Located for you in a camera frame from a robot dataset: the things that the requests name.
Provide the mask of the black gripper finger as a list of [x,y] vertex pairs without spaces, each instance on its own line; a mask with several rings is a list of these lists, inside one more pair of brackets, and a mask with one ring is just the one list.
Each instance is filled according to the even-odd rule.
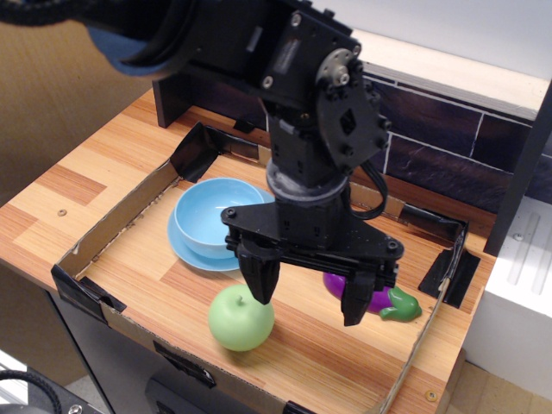
[[346,277],[341,299],[341,310],[345,326],[359,324],[372,301],[376,276],[361,271]]
[[255,243],[242,243],[237,248],[237,258],[254,299],[269,304],[279,280],[280,251]]

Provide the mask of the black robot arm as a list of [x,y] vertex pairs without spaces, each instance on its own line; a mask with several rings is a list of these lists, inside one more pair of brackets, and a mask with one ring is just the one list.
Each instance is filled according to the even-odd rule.
[[262,101],[275,199],[221,215],[257,301],[271,300],[282,263],[339,274],[352,326],[374,292],[395,284],[403,247],[369,225],[382,206],[352,209],[349,184],[359,168],[387,195],[371,158],[387,146],[390,123],[363,77],[361,44],[331,11],[309,1],[4,1],[1,20],[81,22],[119,72],[194,75]]

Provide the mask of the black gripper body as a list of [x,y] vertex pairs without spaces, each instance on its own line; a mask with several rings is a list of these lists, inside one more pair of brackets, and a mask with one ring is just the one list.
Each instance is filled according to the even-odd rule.
[[271,203],[228,207],[221,215],[229,227],[226,242],[237,258],[242,243],[280,251],[280,265],[292,264],[345,278],[368,271],[375,287],[396,283],[400,241],[369,225],[370,213],[350,206],[350,183],[334,175],[305,185],[278,168],[267,170]]

